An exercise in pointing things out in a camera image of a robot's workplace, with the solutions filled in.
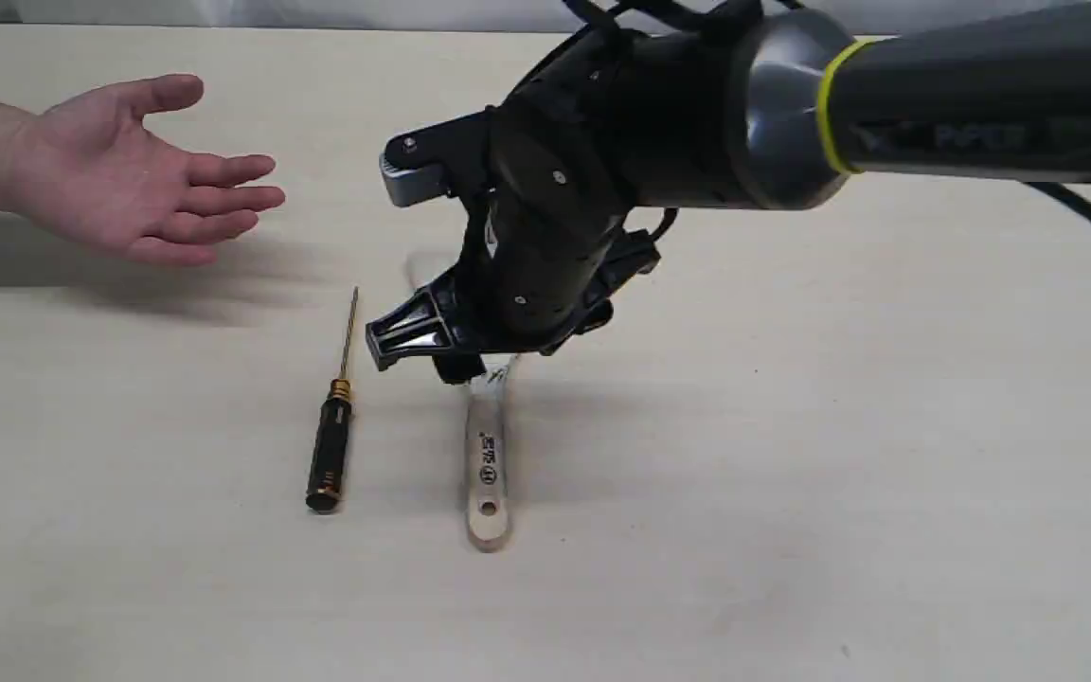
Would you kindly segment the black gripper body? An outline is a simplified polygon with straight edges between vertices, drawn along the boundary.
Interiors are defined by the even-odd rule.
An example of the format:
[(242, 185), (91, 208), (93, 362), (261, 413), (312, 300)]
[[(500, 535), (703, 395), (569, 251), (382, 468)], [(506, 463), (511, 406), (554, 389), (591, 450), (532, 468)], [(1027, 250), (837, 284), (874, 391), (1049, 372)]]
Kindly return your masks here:
[(456, 262), (417, 288), (446, 316), (449, 354), (558, 352), (603, 327), (612, 295), (658, 263), (654, 234), (625, 229), (633, 198), (595, 137), (601, 77), (637, 38), (582, 27), (501, 103), (386, 143), (398, 167), (442, 164), (467, 213)]

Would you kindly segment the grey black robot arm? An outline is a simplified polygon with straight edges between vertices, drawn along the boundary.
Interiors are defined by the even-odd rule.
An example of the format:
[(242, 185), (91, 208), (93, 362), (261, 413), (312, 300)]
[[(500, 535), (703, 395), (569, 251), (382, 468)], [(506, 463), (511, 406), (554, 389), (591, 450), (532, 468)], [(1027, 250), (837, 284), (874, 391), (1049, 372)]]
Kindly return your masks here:
[(1091, 222), (1091, 3), (870, 40), (787, 1), (571, 1), (496, 104), (389, 137), (389, 202), (458, 200), (458, 258), (367, 323), (447, 385), (603, 327), (684, 208), (804, 211), (854, 174), (1033, 188)]

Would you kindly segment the open bare human hand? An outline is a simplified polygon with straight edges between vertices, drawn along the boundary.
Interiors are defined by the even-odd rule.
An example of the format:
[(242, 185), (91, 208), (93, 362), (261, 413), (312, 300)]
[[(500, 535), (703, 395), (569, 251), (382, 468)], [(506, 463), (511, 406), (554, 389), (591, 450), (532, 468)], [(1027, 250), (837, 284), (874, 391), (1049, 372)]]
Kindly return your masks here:
[(0, 167), (0, 208), (107, 255), (208, 264), (286, 194), (267, 183), (272, 156), (191, 152), (147, 128), (205, 89), (191, 74), (109, 83), (28, 117)]

